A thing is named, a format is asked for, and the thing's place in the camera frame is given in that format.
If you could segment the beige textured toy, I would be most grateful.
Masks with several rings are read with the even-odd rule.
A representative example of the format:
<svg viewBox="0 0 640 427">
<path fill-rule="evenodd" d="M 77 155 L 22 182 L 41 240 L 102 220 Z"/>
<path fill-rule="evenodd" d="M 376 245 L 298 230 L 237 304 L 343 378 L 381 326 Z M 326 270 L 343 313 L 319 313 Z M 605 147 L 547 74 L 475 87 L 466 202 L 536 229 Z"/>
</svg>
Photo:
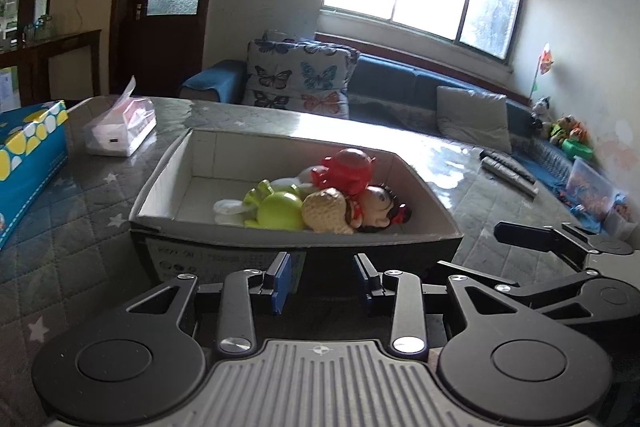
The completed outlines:
<svg viewBox="0 0 640 427">
<path fill-rule="evenodd" d="M 349 203 L 334 187 L 309 194 L 303 201 L 302 218 L 307 228 L 318 233 L 352 234 L 347 220 Z"/>
</svg>

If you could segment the blue sofa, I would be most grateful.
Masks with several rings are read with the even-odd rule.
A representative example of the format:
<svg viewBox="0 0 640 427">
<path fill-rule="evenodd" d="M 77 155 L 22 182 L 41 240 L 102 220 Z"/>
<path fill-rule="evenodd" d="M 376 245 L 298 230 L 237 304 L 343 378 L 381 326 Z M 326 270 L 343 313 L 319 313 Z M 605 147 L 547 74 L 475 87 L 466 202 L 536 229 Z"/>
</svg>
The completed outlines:
<svg viewBox="0 0 640 427">
<path fill-rule="evenodd" d="M 224 60 L 186 80 L 179 96 L 239 104 L 247 81 L 252 78 L 244 61 Z M 436 135 L 436 89 L 440 86 L 477 89 L 438 72 L 363 54 L 349 80 L 349 117 L 367 124 Z M 506 115 L 512 156 L 544 185 L 555 188 L 566 184 L 574 160 L 536 135 L 526 106 L 508 100 Z"/>
</svg>

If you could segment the white soft tissue pack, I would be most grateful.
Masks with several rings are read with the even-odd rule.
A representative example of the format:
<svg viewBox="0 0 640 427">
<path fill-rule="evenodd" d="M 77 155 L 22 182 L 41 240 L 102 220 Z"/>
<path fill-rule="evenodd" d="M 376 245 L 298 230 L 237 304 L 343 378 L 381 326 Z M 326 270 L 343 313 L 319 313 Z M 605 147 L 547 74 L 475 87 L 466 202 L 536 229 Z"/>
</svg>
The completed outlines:
<svg viewBox="0 0 640 427">
<path fill-rule="evenodd" d="M 93 118 L 84 127 L 88 154 L 130 157 L 156 127 L 153 102 L 136 98 L 136 78 L 130 81 L 110 109 Z"/>
</svg>

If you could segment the clear plastic storage bin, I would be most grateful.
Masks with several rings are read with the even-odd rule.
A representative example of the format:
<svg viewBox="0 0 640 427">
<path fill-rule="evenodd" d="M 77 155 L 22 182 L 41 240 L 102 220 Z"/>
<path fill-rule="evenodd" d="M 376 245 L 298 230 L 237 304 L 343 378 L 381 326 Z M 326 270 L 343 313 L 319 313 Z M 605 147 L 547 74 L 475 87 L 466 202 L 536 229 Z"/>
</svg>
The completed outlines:
<svg viewBox="0 0 640 427">
<path fill-rule="evenodd" d="M 587 161 L 576 157 L 566 182 L 566 194 L 585 207 L 594 220 L 602 222 L 612 209 L 617 190 Z"/>
</svg>

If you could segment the grey cushion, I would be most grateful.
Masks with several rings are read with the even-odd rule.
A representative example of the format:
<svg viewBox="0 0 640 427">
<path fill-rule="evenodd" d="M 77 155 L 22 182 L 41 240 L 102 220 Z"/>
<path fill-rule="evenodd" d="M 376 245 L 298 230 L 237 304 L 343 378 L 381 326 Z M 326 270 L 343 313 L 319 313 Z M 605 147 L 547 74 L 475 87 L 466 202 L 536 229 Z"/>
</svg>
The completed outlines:
<svg viewBox="0 0 640 427">
<path fill-rule="evenodd" d="M 506 96 L 439 86 L 437 128 L 447 138 L 510 154 Z"/>
</svg>

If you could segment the grey quilted star tablecloth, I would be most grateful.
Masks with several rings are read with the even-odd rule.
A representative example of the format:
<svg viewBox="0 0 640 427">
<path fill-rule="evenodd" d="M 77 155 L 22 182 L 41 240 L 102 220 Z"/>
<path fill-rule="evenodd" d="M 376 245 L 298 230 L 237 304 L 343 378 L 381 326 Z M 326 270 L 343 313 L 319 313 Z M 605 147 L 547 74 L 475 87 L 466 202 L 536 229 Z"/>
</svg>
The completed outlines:
<svg viewBox="0 0 640 427">
<path fill-rule="evenodd" d="M 6 426 L 634 426 L 639 254 L 475 148 L 357 121 L 155 101 L 5 122 Z"/>
</svg>

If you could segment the white cardboard box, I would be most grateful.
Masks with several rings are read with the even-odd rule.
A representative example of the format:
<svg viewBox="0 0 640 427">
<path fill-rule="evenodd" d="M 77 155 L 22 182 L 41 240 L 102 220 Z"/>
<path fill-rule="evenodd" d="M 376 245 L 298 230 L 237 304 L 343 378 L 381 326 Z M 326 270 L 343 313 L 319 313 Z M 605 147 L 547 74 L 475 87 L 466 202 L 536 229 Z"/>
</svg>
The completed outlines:
<svg viewBox="0 0 640 427">
<path fill-rule="evenodd" d="M 160 280 L 219 282 L 279 253 L 294 281 L 342 288 L 352 256 L 424 275 L 462 232 L 404 158 L 387 150 L 270 134 L 190 129 L 166 150 L 130 211 Z"/>
</svg>

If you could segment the blue polka-dot tissue box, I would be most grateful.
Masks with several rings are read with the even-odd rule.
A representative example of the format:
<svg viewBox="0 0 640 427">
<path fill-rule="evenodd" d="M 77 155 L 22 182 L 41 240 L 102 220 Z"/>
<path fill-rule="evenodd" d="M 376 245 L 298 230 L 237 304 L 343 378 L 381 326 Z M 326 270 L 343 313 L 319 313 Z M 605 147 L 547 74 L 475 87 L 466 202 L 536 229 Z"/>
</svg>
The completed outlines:
<svg viewBox="0 0 640 427">
<path fill-rule="evenodd" d="M 68 158 L 63 101 L 21 107 L 1 114 L 1 247 Z"/>
</svg>

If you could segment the black-haired doll in red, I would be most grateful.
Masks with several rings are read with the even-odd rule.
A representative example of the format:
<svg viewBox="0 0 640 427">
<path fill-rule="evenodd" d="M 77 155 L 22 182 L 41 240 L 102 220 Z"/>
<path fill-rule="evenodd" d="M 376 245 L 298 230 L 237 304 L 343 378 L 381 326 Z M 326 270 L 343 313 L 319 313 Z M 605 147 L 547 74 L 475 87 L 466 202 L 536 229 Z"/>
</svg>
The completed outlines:
<svg viewBox="0 0 640 427">
<path fill-rule="evenodd" d="M 385 184 L 369 185 L 349 199 L 348 224 L 358 232 L 375 233 L 392 225 L 403 225 L 412 217 L 411 208 L 401 202 Z"/>
</svg>

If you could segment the black remote control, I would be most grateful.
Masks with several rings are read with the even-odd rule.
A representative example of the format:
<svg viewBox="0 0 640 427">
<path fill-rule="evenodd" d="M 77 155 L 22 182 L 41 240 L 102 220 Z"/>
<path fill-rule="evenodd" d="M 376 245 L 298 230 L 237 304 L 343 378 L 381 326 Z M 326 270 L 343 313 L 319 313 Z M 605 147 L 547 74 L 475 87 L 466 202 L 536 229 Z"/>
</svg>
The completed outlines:
<svg viewBox="0 0 640 427">
<path fill-rule="evenodd" d="M 498 164 L 503 165 L 503 167 L 506 167 L 509 170 L 513 171 L 530 184 L 534 184 L 536 182 L 536 178 L 511 156 L 503 155 L 501 153 L 495 152 L 494 150 L 482 150 L 480 152 L 480 159 L 484 159 L 485 157 L 497 161 Z"/>
</svg>

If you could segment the lime green frog toy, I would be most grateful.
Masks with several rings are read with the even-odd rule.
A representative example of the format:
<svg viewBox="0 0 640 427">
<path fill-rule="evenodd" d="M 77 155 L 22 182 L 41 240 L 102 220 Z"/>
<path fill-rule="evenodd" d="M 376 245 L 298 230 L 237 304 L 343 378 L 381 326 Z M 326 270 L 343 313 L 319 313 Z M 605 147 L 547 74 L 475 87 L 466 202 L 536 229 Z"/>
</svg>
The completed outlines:
<svg viewBox="0 0 640 427">
<path fill-rule="evenodd" d="M 246 219 L 247 228 L 263 230 L 303 231 L 303 199 L 295 184 L 274 187 L 268 180 L 260 181 L 248 191 L 243 202 L 252 208 L 253 219 Z"/>
</svg>

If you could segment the red octopus toy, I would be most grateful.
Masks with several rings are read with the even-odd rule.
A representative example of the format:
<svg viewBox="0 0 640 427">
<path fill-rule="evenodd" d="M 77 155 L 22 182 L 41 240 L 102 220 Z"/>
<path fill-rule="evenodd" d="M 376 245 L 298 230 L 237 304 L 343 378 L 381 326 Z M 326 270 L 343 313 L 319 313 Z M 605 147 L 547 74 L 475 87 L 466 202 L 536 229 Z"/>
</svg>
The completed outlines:
<svg viewBox="0 0 640 427">
<path fill-rule="evenodd" d="M 343 148 L 311 168 L 311 183 L 321 190 L 333 187 L 345 196 L 356 196 L 370 184 L 375 161 L 363 150 Z"/>
</svg>

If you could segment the dark wooden cabinet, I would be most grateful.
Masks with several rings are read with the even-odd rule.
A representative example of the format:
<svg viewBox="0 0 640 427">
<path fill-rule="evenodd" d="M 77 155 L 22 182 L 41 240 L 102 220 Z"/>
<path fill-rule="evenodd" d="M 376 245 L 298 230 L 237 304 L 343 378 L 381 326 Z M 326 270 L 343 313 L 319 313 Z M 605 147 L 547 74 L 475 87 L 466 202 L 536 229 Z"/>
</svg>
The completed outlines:
<svg viewBox="0 0 640 427">
<path fill-rule="evenodd" d="M 62 31 L 51 13 L 51 0 L 1 0 L 1 92 L 6 104 L 47 102 L 51 98 L 50 60 L 87 49 L 89 93 L 100 93 L 99 29 Z"/>
</svg>

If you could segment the stuffed toys pile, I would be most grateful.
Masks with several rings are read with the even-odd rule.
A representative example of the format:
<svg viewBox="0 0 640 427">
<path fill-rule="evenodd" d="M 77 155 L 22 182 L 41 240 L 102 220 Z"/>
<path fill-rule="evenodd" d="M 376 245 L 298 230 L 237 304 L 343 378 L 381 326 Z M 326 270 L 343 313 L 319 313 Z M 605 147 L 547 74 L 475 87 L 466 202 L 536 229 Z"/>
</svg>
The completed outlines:
<svg viewBox="0 0 640 427">
<path fill-rule="evenodd" d="M 534 131 L 542 139 L 548 140 L 551 145 L 560 148 L 568 158 L 579 157 L 585 161 L 593 158 L 593 149 L 588 145 L 586 128 L 570 115 L 551 120 L 548 96 L 540 98 L 533 105 L 530 116 L 532 116 Z"/>
</svg>

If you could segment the butterfly print pillow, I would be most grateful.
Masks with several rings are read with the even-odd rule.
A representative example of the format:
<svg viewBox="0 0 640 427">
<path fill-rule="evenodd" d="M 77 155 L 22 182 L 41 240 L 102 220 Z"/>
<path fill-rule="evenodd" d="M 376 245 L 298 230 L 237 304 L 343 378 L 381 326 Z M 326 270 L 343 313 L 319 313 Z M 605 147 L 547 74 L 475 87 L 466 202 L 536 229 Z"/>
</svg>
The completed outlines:
<svg viewBox="0 0 640 427">
<path fill-rule="evenodd" d="M 359 57 L 349 46 L 254 39 L 247 46 L 242 103 L 347 119 L 348 85 Z"/>
</svg>

